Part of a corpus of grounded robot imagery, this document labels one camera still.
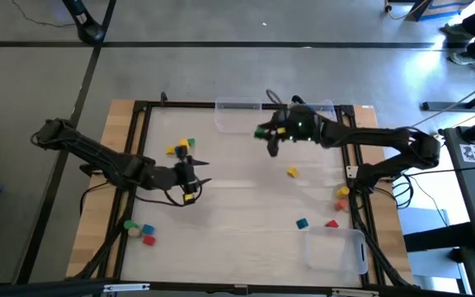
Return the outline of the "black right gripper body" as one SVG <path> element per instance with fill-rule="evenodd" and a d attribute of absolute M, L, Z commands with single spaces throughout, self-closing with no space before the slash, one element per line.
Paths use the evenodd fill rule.
<path fill-rule="evenodd" d="M 322 117 L 308 105 L 292 105 L 280 112 L 280 127 L 285 129 L 280 135 L 282 141 L 312 141 L 319 144 Z"/>

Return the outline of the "black overhead rig frame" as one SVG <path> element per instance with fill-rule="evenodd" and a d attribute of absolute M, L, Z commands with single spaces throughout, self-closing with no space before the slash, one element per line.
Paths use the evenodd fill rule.
<path fill-rule="evenodd" d="M 346 286 L 296 286 L 296 285 L 228 285 L 171 282 L 133 282 L 117 279 L 61 280 L 26 285 L 0 285 L 0 297 L 83 297 L 103 293 L 103 286 L 109 284 L 149 283 L 150 290 L 199 291 L 205 293 L 227 293 L 231 295 L 251 294 L 297 294 L 332 295 L 333 288 L 378 291 L 380 297 L 475 297 L 437 290 L 423 290 L 417 286 L 362 285 Z"/>

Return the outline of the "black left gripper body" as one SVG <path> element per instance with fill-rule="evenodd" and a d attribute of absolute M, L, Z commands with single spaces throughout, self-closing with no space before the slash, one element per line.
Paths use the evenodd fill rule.
<path fill-rule="evenodd" d="M 167 181 L 165 190 L 179 186 L 185 193 L 195 193 L 198 190 L 194 166 L 189 163 L 176 163 L 174 167 L 166 167 Z"/>

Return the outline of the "silver aluminium extrusion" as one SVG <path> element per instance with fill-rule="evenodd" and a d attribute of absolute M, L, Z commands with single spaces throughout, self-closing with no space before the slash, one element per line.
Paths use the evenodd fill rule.
<path fill-rule="evenodd" d="M 149 283 L 127 283 L 127 284 L 109 284 L 103 286 L 103 293 L 117 293 L 129 291 L 144 291 L 150 290 Z"/>
<path fill-rule="evenodd" d="M 380 297 L 378 291 L 348 288 L 333 288 L 332 296 L 336 297 Z"/>

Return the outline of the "black desk leg frame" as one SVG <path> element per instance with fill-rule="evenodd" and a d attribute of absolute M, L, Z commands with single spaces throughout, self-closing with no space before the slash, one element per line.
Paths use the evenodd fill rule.
<path fill-rule="evenodd" d="M 456 102 L 425 101 L 421 104 L 421 110 L 442 112 L 475 112 L 475 91 Z"/>

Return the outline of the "blue cart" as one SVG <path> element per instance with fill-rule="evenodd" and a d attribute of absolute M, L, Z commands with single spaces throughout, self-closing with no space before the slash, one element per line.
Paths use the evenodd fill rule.
<path fill-rule="evenodd" d="M 455 17 L 474 0 L 417 0 L 410 13 L 416 21 Z"/>

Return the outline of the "black table frame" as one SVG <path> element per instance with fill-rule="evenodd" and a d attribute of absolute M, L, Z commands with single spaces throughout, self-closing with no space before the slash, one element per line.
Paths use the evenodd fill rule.
<path fill-rule="evenodd" d="M 209 101 L 167 101 L 165 106 L 160 106 L 160 101 L 114 100 L 111 102 L 108 116 L 127 116 L 129 118 L 129 127 L 125 129 L 124 136 L 115 136 L 112 124 L 108 122 L 103 130 L 101 139 L 111 138 L 113 141 L 124 142 L 125 149 L 128 151 L 135 150 L 137 153 L 142 153 L 153 109 L 161 107 L 213 110 L 214 104 L 214 102 Z M 351 127 L 361 127 L 363 125 L 374 128 L 378 125 L 373 106 L 335 105 L 334 108 L 336 117 Z M 133 214 L 134 194 L 135 189 L 128 188 L 126 190 L 117 190 L 111 196 L 111 214 L 105 238 L 112 238 L 113 227 L 122 225 L 123 220 L 129 219 Z M 373 270 L 371 273 L 366 272 L 360 277 L 362 285 L 406 286 L 407 282 L 412 279 L 411 270 L 407 268 L 405 270 L 407 276 L 403 277 L 400 271 L 394 268 L 392 263 L 385 257 L 385 253 L 378 244 L 379 231 L 374 222 L 377 209 L 371 205 L 369 194 L 361 194 L 360 198 L 364 202 L 362 206 L 364 213 L 353 214 L 351 220 L 357 227 L 363 226 L 364 230 L 368 232 L 366 242 L 369 244 L 370 258 L 372 259 L 370 268 Z M 120 276 L 127 241 L 128 235 L 124 230 L 115 238 L 112 250 L 106 254 L 106 259 L 99 265 L 97 275 L 112 276 L 114 278 Z"/>

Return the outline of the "clear plastic bin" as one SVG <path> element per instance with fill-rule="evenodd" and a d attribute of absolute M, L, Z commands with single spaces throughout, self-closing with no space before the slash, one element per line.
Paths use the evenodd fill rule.
<path fill-rule="evenodd" d="M 316 139 L 324 120 L 336 121 L 335 108 L 329 101 L 305 104 L 291 102 L 288 117 L 296 129 L 296 135 L 305 139 Z"/>
<path fill-rule="evenodd" d="M 305 236 L 304 259 L 315 271 L 363 275 L 368 271 L 365 235 L 357 229 L 312 226 Z"/>
<path fill-rule="evenodd" d="M 262 101 L 254 97 L 218 97 L 214 104 L 214 123 L 221 133 L 250 134 L 262 117 Z"/>

